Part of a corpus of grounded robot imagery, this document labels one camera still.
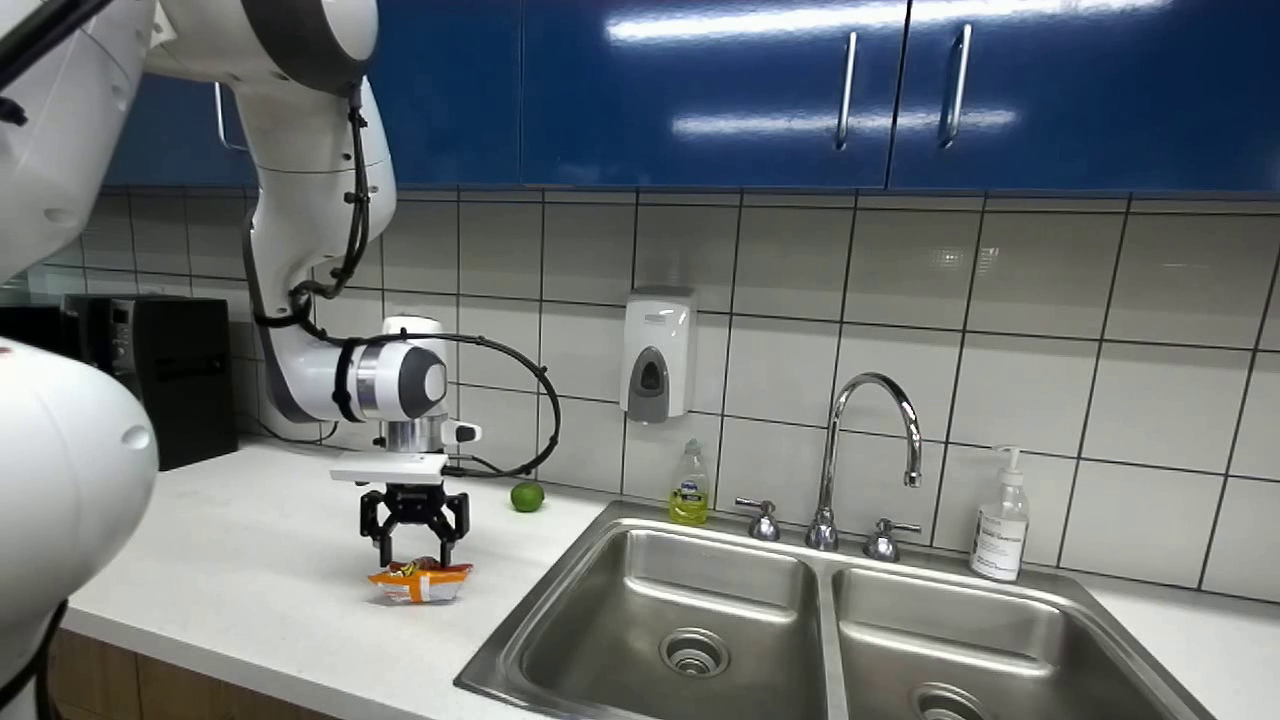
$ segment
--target black appliance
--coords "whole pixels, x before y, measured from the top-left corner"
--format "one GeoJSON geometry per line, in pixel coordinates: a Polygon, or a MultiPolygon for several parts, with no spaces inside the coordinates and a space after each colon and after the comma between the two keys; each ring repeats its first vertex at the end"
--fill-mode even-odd
{"type": "Polygon", "coordinates": [[[0,308],[0,336],[117,377],[147,407],[159,467],[236,450],[236,389],[223,301],[69,296],[63,308],[0,308]]]}

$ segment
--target chrome faucet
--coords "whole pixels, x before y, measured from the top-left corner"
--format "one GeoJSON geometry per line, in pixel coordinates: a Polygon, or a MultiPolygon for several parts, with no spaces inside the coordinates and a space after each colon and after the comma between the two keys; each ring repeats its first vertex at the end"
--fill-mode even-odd
{"type": "Polygon", "coordinates": [[[902,483],[916,483],[918,479],[918,454],[923,454],[923,436],[918,436],[918,416],[916,416],[916,405],[910,396],[878,377],[878,370],[859,370],[854,378],[848,378],[834,396],[833,396],[833,416],[827,416],[827,446],[824,446],[824,476],[821,476],[821,501],[815,501],[815,513],[811,513],[811,524],[802,531],[802,545],[807,548],[840,548],[840,537],[834,537],[834,513],[833,513],[833,479],[834,479],[834,436],[840,436],[840,416],[842,416],[842,405],[854,389],[863,384],[878,384],[891,405],[902,413],[902,426],[908,426],[908,473],[902,473],[902,483]]]}

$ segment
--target sink basin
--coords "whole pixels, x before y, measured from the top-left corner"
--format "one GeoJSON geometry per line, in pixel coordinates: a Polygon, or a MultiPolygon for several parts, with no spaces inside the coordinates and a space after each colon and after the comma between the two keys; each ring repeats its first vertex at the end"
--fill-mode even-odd
{"type": "Polygon", "coordinates": [[[548,714],[1206,714],[1077,578],[759,545],[612,503],[455,675],[548,714]]]}

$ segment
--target cabinet door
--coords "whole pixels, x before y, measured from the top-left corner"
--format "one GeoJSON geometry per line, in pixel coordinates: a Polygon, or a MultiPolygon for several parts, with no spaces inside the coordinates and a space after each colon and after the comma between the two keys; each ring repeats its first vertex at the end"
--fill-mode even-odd
{"type": "Polygon", "coordinates": [[[886,186],[1276,190],[1276,29],[1276,0],[916,0],[886,186]]]}
{"type": "Polygon", "coordinates": [[[544,0],[525,32],[526,184],[884,186],[902,4],[544,0]]]}
{"type": "Polygon", "coordinates": [[[400,186],[519,184],[519,0],[387,0],[371,90],[400,186]]]}
{"type": "MultiPolygon", "coordinates": [[[[236,102],[229,96],[229,131],[236,137],[236,127],[236,102]]],[[[253,178],[247,151],[230,151],[215,137],[212,84],[145,75],[109,167],[109,186],[244,186],[253,178]]]]}

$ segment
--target countertop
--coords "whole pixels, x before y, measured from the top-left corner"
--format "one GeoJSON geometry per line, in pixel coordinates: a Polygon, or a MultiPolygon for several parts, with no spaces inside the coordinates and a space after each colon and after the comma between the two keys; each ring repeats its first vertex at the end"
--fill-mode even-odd
{"type": "MultiPolygon", "coordinates": [[[[328,465],[331,450],[244,443],[163,473],[132,545],[73,596],[69,626],[328,714],[526,714],[450,675],[602,501],[553,493],[544,513],[516,517],[509,483],[450,479],[470,493],[464,598],[390,608],[365,585],[374,548],[357,537],[360,487],[328,479],[328,465]]],[[[1269,714],[1280,608],[1084,585],[1220,720],[1269,714]]]]}

